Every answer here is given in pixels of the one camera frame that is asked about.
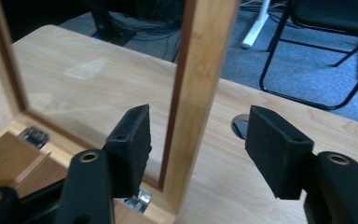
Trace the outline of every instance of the wooden picture frame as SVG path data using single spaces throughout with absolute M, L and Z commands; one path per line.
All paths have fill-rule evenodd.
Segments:
M 144 183 L 153 192 L 156 206 L 152 210 L 157 213 L 162 211 L 160 214 L 175 217 L 184 203 L 239 3 L 239 0 L 186 1 L 161 176 L 158 183 Z M 0 6 L 0 80 L 14 117 L 43 127 L 52 141 L 61 145 L 75 142 L 78 147 L 91 147 L 27 110 L 10 44 Z

